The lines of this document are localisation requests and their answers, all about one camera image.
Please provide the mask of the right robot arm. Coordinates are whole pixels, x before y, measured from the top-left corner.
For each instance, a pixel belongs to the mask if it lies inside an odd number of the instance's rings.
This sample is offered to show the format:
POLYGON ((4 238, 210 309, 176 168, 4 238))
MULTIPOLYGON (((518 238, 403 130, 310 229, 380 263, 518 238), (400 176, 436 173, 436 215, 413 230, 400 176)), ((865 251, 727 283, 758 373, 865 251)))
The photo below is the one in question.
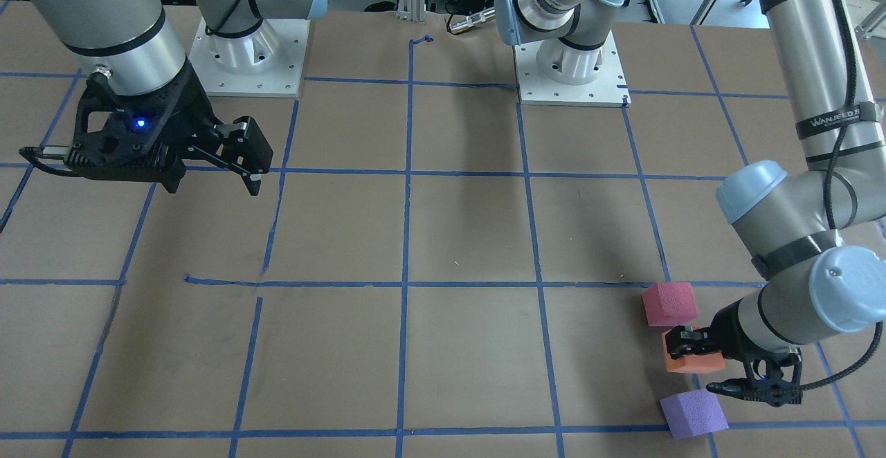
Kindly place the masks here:
POLYGON ((40 171, 177 191, 186 161, 234 172, 256 196, 274 152, 254 118, 225 122, 209 95, 293 98, 312 19, 328 0, 195 0, 191 52, 161 0, 31 0, 86 71, 69 146, 24 147, 40 171))

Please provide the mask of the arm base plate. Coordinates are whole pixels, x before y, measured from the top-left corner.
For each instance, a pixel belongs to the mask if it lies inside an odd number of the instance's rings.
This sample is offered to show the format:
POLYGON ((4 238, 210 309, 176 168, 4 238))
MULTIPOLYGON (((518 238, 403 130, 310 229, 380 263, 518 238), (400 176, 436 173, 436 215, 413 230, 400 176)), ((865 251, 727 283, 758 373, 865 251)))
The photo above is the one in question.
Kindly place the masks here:
POLYGON ((624 107, 632 102, 613 33, 591 51, 559 39, 514 47, 522 104, 624 107))
POLYGON ((225 98, 297 98, 311 23, 266 19, 252 35, 206 34, 201 20, 189 58, 206 95, 225 98))

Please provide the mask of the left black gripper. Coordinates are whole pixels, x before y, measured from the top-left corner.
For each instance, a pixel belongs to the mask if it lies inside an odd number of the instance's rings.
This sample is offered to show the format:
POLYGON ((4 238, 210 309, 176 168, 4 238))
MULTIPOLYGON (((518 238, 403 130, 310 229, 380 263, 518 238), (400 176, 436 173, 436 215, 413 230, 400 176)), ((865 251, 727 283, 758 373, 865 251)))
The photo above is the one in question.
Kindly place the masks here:
POLYGON ((667 332, 667 354, 673 360, 687 355, 713 354, 713 345, 724 358, 753 366, 761 358, 739 320, 739 302, 722 308, 709 328, 673 328, 667 332))

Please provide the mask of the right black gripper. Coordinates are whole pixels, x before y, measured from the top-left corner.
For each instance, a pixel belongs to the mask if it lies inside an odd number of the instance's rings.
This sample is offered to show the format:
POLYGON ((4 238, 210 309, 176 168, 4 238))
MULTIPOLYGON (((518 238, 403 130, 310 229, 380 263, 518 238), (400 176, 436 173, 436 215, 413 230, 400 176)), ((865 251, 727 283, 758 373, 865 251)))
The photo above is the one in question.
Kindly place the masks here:
POLYGON ((190 61, 171 82, 142 95, 120 95, 95 71, 77 105, 74 168, 161 168, 159 184, 177 193, 183 159, 238 174, 251 196, 262 187, 274 150, 251 116, 221 124, 190 61))

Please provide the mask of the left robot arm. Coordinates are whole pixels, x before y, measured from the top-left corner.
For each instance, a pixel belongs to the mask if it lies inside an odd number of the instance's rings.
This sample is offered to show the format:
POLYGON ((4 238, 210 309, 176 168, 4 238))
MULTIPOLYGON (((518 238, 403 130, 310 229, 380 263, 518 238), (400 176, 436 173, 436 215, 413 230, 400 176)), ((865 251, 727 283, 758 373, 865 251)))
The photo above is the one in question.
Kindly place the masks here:
MULTIPOLYGON (((670 51, 612 35, 619 0, 496 0, 499 31, 529 76, 588 90, 625 63, 662 75, 670 51)), ((884 216, 884 130, 844 0, 759 0, 795 116, 807 170, 775 161, 740 167, 716 197, 766 283, 721 309, 708 327, 667 320, 673 359, 717 355, 747 370, 798 369, 800 349, 884 322, 884 260, 845 246, 841 231, 884 216)))

